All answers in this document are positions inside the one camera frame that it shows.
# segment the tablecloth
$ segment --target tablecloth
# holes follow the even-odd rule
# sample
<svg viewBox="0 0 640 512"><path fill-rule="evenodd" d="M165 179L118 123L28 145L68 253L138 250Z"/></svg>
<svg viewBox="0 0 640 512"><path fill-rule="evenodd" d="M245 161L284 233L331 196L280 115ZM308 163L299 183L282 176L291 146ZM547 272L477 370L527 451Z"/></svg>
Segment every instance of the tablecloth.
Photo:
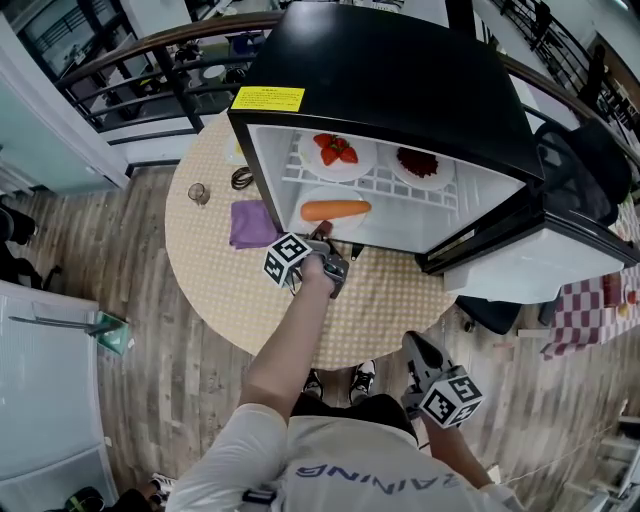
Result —
<svg viewBox="0 0 640 512"><path fill-rule="evenodd" d="M167 252L185 296L209 326L257 354L292 300L262 272L266 249L229 246L230 207L259 199L255 185L231 188L236 167L225 161L233 131L226 114L198 135L178 165L166 203ZM211 193L205 206L187 197L194 183ZM343 256L350 244L336 244ZM329 307L313 366L335 369L396 351L402 335L435 323L455 301L441 277L422 273L411 254L366 247L351 262L340 297Z"/></svg>
<svg viewBox="0 0 640 512"><path fill-rule="evenodd" d="M632 201L628 199L619 209L611 230L623 240L640 243ZM636 290L640 298L640 265L564 286L551 324L551 341L541 350L544 359L606 343L640 324L640 306L627 303L628 292Z"/></svg>

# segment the yellow warning label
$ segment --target yellow warning label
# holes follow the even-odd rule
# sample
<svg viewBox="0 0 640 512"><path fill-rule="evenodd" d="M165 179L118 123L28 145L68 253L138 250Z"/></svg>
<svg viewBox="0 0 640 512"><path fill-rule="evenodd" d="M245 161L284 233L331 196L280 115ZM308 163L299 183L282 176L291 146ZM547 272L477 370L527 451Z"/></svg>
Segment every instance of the yellow warning label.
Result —
<svg viewBox="0 0 640 512"><path fill-rule="evenodd" d="M297 112L303 95L304 89L296 87L241 87L231 108Z"/></svg>

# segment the black cable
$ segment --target black cable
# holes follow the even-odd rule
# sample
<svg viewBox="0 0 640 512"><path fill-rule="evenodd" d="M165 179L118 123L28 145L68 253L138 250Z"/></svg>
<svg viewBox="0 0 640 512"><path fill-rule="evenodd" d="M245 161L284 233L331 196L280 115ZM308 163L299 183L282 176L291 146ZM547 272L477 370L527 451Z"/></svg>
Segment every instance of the black cable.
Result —
<svg viewBox="0 0 640 512"><path fill-rule="evenodd" d="M253 174L248 167L240 167L231 175L231 188L243 190L253 183Z"/></svg>

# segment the mini fridge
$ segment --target mini fridge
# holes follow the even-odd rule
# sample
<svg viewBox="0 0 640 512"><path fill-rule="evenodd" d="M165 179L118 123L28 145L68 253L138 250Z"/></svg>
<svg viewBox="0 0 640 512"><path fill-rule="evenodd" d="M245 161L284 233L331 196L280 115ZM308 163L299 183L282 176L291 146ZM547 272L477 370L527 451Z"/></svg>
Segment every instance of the mini fridge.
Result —
<svg viewBox="0 0 640 512"><path fill-rule="evenodd" d="M543 166L500 60L465 34L374 9L295 2L229 119L280 230L313 230L300 216L307 201L367 201L368 213L334 222L332 238L415 253L423 271L445 274L452 292L552 300L576 276L640 259L609 232L594 247L592 226L560 232L512 215L544 202ZM326 164L318 135L329 136L335 152L352 148L357 162L340 153ZM508 233L478 230L506 217ZM564 251L582 246L589 264L563 273L577 264ZM532 275L556 249L548 278ZM516 263L505 272L510 258Z"/></svg>

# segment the black office chair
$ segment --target black office chair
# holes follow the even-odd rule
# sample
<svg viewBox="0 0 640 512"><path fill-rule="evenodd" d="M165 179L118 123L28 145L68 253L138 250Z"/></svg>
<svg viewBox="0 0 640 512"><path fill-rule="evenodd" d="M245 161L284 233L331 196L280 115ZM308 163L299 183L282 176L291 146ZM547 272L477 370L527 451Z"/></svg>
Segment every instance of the black office chair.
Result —
<svg viewBox="0 0 640 512"><path fill-rule="evenodd" d="M0 279L37 290L48 290L54 274L61 273L62 269L56 265L43 283L33 265L24 258L14 258L6 244L12 241L24 245L35 231L36 223L31 217L6 206L0 207Z"/></svg>
<svg viewBox="0 0 640 512"><path fill-rule="evenodd" d="M574 131L547 122L538 128L535 140L545 172L541 191L549 201L581 212L605 226L613 224L618 218L618 204L627 197L632 178L629 164L606 128L595 119ZM557 300L556 297L541 306L542 324L549 325ZM456 305L471 318L465 330L472 330L478 322L501 335L513 327L522 308L512 302L463 296L458 297Z"/></svg>

